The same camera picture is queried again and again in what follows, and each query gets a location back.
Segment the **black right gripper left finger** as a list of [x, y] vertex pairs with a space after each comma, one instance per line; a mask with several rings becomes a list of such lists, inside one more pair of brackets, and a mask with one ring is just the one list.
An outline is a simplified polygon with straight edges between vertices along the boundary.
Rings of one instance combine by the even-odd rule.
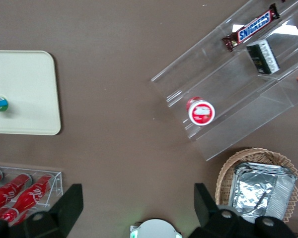
[[11, 227], [0, 220], [0, 238], [66, 238], [82, 211], [82, 185], [72, 184], [49, 211], [36, 212]]

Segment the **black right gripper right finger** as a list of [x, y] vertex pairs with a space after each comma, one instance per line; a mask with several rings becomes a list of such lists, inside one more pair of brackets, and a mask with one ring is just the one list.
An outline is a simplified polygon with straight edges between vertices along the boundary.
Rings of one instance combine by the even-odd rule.
[[200, 226], [191, 238], [295, 238], [281, 220], [260, 216], [254, 223], [228, 209], [220, 209], [203, 183], [194, 184], [194, 209]]

